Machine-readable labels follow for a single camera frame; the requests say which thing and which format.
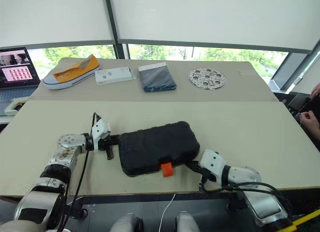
laptop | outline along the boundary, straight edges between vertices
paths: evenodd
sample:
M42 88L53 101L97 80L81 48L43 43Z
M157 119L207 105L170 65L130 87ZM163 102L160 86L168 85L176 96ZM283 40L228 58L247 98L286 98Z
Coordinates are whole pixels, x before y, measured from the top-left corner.
M30 96L39 83L25 47L0 49L0 116L12 99Z

yellow cable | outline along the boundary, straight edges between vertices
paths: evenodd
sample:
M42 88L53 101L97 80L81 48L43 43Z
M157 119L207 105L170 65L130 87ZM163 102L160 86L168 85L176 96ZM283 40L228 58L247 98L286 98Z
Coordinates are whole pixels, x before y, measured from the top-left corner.
M320 209L316 210L315 212L312 212L302 218L299 218L295 221L292 222L293 225L287 227L287 228L284 228L284 229L280 229L278 230L278 232L293 232L293 231L297 231L297 226L309 221L309 220L312 220L313 218L317 217L317 216L320 216Z

black cable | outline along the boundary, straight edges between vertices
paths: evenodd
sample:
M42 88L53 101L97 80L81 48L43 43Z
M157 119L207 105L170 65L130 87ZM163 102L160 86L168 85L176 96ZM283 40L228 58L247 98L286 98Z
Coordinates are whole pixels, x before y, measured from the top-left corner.
M92 125L91 125L91 130L90 130L90 136L92 135L92 127L95 125L95 118L96 118L96 112L93 113L93 116L92 116ZM62 232L69 220L69 217L71 215L71 212L75 206L75 202L77 200L77 197L78 197L78 193L79 193L79 190L80 190L80 186L81 186L81 183L82 183L82 179L84 178L84 174L85 174L85 170L86 170L86 166L87 166L87 161L88 161L88 155L89 155L89 150L86 151L86 154L85 154L85 159L84 159L84 164L83 164L83 169L82 169L82 173L81 173L81 176L80 176L80 179L79 179L79 182L78 182L78 186L76 188L76 192L75 192L75 195L74 195L74 198L73 198L73 201L72 201L72 204L70 206L70 209L68 211L68 214L65 218L65 220L63 221L63 224L62 224L62 227L60 229L58 229L57 232Z
M64 223L64 220L65 220L65 212L66 212L66 205L67 205L67 199L68 199L68 192L69 192L69 184L70 183L67 183L67 185L66 185L66 189L65 189L65 193L64 193L64 208L63 208L63 214L62 214L62 218L61 218L61 220L60 220L60 223L59 223L59 226L58 226L58 230L57 231L60 231L60 229L61 229L61 226L63 225L63 223Z
M275 191L268 191L268 190L262 190L262 189L254 189L254 188L237 188L237 187L232 187L230 185L227 185L227 186L223 186L222 189L226 190L226 191L258 192L258 193L264 193L264 194L269 194L269 195L275 196L280 201L280 203L284 206L284 209L288 213L288 216L289 217L292 216L293 207L292 207L290 201L276 188L275 188Z
M273 187L272 185L268 184L268 183L263 183L263 182L243 182L243 183L232 183L230 184L230 186L232 187L239 187L239 186L251 186L251 185L258 185L258 186L265 186L265 187L269 187L270 189L274 190L274 191L279 191L277 190L275 187Z

table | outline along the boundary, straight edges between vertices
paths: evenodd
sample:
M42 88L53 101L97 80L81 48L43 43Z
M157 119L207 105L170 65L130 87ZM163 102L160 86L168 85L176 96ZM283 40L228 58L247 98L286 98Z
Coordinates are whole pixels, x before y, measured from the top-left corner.
M0 195L23 196L40 176L64 134L90 131L93 112L113 135L186 121L200 143L231 166L250 166L277 188L319 188L320 153L280 102L123 102L29 100L0 136ZM86 196L191 193L200 175L185 165L174 176L162 172L126 176L118 147L114 159L91 152L79 194ZM85 155L70 184L74 195Z
M63 71L82 58L63 58L50 72ZM98 59L102 69L129 66L138 71L139 66L163 62L163 60ZM268 101L278 99L257 74L249 62L233 61L167 61L170 73L177 84L176 91L145 93L139 79L119 83L97 85L95 77L61 90L49 90L43 81L30 96L30 100L70 101L148 101L148 102L212 102L212 101ZM212 91L199 89L188 80L188 73L196 68L213 68L227 78L225 87Z
M0 125L5 125L5 124L9 124L10 121L13 119L14 115L10 115L10 116L0 116Z

black tool case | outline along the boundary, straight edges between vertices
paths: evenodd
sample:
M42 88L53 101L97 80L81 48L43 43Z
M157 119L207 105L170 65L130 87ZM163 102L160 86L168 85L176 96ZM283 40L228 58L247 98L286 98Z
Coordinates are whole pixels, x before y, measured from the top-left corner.
M192 161L200 145L185 121L124 133L119 138L122 170L128 176L157 172L161 164Z

